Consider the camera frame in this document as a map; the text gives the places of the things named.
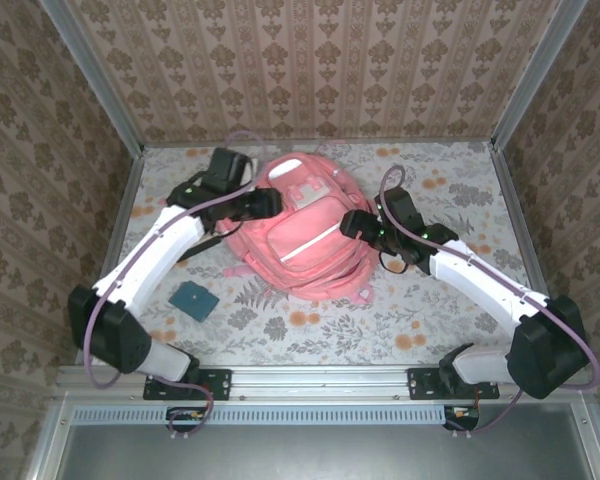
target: wall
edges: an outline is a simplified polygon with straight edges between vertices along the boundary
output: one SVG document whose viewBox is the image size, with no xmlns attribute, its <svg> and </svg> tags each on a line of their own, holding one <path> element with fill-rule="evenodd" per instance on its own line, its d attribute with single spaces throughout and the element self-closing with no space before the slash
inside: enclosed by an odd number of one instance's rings
<svg viewBox="0 0 600 480">
<path fill-rule="evenodd" d="M 36 1 L 0 1 L 0 480 L 75 358 L 66 299 L 107 249 L 130 160 Z"/>
<path fill-rule="evenodd" d="M 69 0 L 138 138 L 488 137 L 557 0 Z"/>
<path fill-rule="evenodd" d="M 591 0 L 505 149 L 545 278 L 600 358 L 600 0 Z"/>
</svg>

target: pink backpack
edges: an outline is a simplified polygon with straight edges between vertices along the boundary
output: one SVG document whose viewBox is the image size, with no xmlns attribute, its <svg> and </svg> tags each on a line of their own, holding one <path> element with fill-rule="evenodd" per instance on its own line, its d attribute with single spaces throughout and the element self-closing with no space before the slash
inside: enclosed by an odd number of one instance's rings
<svg viewBox="0 0 600 480">
<path fill-rule="evenodd" d="M 226 276 L 257 273 L 273 287 L 306 300 L 349 297 L 356 304 L 373 300 L 368 280 L 377 252 L 340 233 L 349 210 L 370 211 L 355 180 L 319 155 L 290 153 L 270 162 L 260 187 L 274 187 L 284 210 L 274 218 L 245 222 L 226 242 L 248 267 Z M 237 225 L 219 223 L 220 232 Z"/>
</svg>

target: gray panel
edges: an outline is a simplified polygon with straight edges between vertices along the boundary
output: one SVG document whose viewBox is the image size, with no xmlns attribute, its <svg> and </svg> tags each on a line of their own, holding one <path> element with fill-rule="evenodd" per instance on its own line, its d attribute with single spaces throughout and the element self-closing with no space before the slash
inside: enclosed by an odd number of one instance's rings
<svg viewBox="0 0 600 480">
<path fill-rule="evenodd" d="M 578 438 L 564 405 L 520 405 L 471 439 L 434 426 L 210 426 L 187 440 L 164 427 L 73 427 L 58 478 L 590 479 Z"/>
</svg>

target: floral tablecloth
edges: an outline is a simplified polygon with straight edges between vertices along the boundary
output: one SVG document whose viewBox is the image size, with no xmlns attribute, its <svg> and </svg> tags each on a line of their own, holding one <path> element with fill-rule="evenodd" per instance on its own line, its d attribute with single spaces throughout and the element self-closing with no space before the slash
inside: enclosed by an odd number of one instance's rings
<svg viewBox="0 0 600 480">
<path fill-rule="evenodd" d="M 296 144 L 270 153 L 315 150 Z M 235 147 L 258 157 L 258 147 Z M 346 168 L 368 196 L 377 194 L 393 164 L 407 170 L 405 188 L 427 222 L 449 226 L 488 262 L 527 284 L 509 216 L 486 143 L 327 144 L 321 149 Z M 121 258 L 156 220 L 179 182 L 206 168 L 211 148 L 148 149 Z M 398 260 L 387 266 L 401 270 Z M 377 267 L 375 300 L 309 302 L 270 291 L 259 277 L 223 278 L 238 265 L 224 245 L 176 265 L 140 318 L 154 338 L 192 352 L 206 365 L 365 365 L 436 363 L 465 342 L 496 344 L 504 331 L 454 288 L 416 269 L 396 275 Z M 192 280 L 220 298 L 198 323 L 168 303 Z"/>
</svg>

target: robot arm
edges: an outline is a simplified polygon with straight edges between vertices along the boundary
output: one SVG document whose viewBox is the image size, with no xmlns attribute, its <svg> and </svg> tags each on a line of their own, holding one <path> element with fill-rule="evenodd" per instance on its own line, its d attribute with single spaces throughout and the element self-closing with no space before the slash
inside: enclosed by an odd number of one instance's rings
<svg viewBox="0 0 600 480">
<path fill-rule="evenodd" d="M 511 339 L 506 346 L 462 345 L 446 355 L 440 362 L 440 376 L 452 393 L 466 390 L 467 385 L 498 382 L 516 383 L 527 394 L 545 398 L 588 363 L 580 347 L 525 300 L 533 299 L 545 306 L 584 339 L 580 312 L 573 301 L 567 297 L 550 299 L 517 284 L 480 259 L 455 232 L 441 224 L 425 225 L 411 197 L 402 188 L 388 190 L 385 198 L 392 215 L 407 230 L 465 253 L 471 257 L 471 263 L 399 232 L 382 211 L 379 197 L 376 197 L 378 216 L 361 210 L 348 212 L 340 225 L 341 232 L 369 243 L 381 253 L 400 255 L 406 264 L 416 265 L 427 275 L 457 288 L 489 313 Z M 476 264 L 515 286 L 522 298 Z"/>
<path fill-rule="evenodd" d="M 96 303 L 114 286 L 94 324 L 90 353 L 121 373 L 138 371 L 172 382 L 196 383 L 199 361 L 172 345 L 152 339 L 137 318 L 151 293 L 178 260 L 219 243 L 219 237 L 211 235 L 218 220 L 270 218 L 282 211 L 277 190 L 255 189 L 200 211 L 195 217 L 182 217 L 165 229 L 189 208 L 235 192 L 250 181 L 252 173 L 251 159 L 217 148 L 206 172 L 177 186 L 167 199 L 168 207 L 126 259 L 93 288 L 78 286 L 70 294 L 69 318 L 76 346 L 82 348 Z M 118 282 L 121 273 L 124 281 Z"/>
</svg>

